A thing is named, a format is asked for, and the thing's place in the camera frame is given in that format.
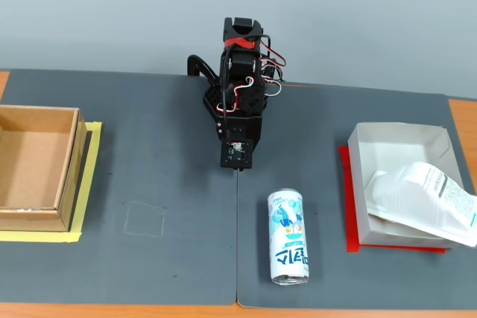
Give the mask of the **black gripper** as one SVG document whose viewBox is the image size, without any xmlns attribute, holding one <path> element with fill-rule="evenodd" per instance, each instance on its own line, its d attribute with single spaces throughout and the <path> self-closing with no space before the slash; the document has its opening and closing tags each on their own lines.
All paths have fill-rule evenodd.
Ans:
<svg viewBox="0 0 477 318">
<path fill-rule="evenodd" d="M 253 147 L 259 143 L 262 131 L 262 116 L 227 116 L 215 115 L 216 131 L 218 138 L 228 141 L 251 140 Z"/>
</svg>

